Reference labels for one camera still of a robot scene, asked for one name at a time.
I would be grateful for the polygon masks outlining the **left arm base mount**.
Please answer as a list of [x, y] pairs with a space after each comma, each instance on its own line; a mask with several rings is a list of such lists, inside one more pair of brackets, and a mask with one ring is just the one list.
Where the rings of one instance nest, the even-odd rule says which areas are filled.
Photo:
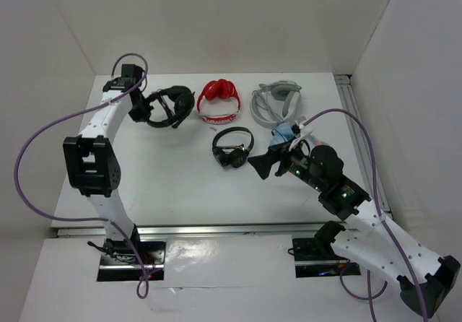
[[[92, 241], [88, 241], [87, 244], [101, 253], [97, 273], [98, 282], [135, 282], [142, 278], [141, 266], [133, 253], [118, 254]], [[149, 281], [163, 281], [166, 242], [163, 240], [141, 241], [139, 255], [147, 270]]]

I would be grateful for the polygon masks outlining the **large black gaming headset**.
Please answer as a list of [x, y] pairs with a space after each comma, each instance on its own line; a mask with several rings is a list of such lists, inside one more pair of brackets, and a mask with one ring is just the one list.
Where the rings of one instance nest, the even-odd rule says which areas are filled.
[[147, 100], [150, 102], [150, 105], [158, 102], [167, 116], [162, 121], [153, 121], [150, 116], [150, 119], [146, 123], [155, 129], [167, 127], [177, 129], [190, 116], [196, 104], [192, 91], [188, 87], [179, 85], [153, 92], [147, 97]]

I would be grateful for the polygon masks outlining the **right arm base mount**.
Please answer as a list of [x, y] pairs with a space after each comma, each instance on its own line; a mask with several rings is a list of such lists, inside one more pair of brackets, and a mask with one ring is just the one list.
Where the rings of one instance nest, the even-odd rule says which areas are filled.
[[329, 221], [311, 238], [293, 238], [287, 250], [295, 261], [297, 278], [359, 276], [360, 269], [349, 259], [337, 256], [331, 244], [334, 236], [344, 231], [338, 222]]

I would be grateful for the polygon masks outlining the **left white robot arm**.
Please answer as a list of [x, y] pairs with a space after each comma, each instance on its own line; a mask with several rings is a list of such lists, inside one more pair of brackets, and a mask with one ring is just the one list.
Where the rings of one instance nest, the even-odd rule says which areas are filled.
[[113, 140], [132, 108], [129, 96], [117, 97], [141, 81], [144, 70], [124, 64], [121, 75], [103, 87], [101, 108], [77, 136], [64, 139], [63, 149], [69, 183], [93, 205], [103, 219], [104, 245], [99, 250], [132, 264], [142, 255], [136, 225], [128, 217], [118, 187], [121, 167], [113, 150]]

